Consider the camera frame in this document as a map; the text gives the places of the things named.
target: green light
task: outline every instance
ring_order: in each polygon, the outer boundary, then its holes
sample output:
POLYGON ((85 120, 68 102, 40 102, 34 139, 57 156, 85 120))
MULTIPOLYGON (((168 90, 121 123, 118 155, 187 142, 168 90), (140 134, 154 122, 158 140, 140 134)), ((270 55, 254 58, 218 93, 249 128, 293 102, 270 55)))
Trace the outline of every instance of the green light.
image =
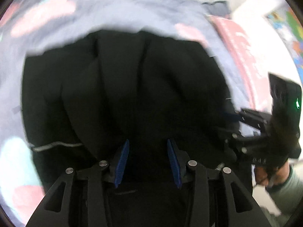
POLYGON ((297 108, 299 109, 300 108, 299 98, 297 98, 296 105, 297 105, 297 108))

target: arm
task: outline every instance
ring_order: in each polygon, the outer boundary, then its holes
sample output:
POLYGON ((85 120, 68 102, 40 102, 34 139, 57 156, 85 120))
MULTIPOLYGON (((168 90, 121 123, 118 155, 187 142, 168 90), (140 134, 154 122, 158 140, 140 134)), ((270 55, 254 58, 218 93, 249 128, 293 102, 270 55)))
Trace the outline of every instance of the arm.
MULTIPOLYGON (((259 182, 258 184, 268 185, 268 180, 264 180, 267 174, 263 168, 256 168, 255 176, 256 181, 259 182)), ((273 227, 282 227, 293 214, 303 196, 303 182, 299 180, 299 177, 287 162, 277 171, 274 186, 267 189, 267 191, 280 209, 281 215, 270 214, 265 208, 262 210, 273 227)))

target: reflective stripe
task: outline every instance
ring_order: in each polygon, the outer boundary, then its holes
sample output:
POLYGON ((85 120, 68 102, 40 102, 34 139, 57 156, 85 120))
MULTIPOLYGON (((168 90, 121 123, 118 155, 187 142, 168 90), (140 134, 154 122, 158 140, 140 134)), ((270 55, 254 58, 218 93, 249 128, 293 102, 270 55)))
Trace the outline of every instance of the reflective stripe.
POLYGON ((40 147, 31 147, 31 150, 34 152, 42 152, 42 151, 49 150, 49 149, 59 146, 59 145, 64 146, 64 147, 73 148, 73 147, 80 147, 83 145, 83 143, 64 143, 64 142, 57 141, 57 142, 51 142, 50 144, 43 145, 40 147))

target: human hand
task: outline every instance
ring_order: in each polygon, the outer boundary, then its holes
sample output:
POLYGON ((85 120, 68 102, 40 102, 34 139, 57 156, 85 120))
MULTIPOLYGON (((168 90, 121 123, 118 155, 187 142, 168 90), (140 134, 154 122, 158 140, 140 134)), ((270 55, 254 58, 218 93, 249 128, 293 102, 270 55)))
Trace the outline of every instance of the human hand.
MULTIPOLYGON (((284 183, 289 176, 289 162, 287 161, 278 170, 277 168, 275 168, 274 171, 276 171, 274 185, 279 185, 284 183)), ((267 177, 268 174, 266 172, 265 167, 261 167, 261 166, 255 167, 255 179, 257 184, 267 187, 269 184, 269 179, 267 177)))

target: colorful poster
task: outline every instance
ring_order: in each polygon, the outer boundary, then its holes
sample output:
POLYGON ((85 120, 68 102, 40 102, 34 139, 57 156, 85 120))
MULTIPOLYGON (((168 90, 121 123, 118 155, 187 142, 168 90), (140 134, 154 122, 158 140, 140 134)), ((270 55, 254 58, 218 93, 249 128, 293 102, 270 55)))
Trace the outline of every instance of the colorful poster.
POLYGON ((303 28, 288 4, 266 16, 286 45, 303 84, 303 28))

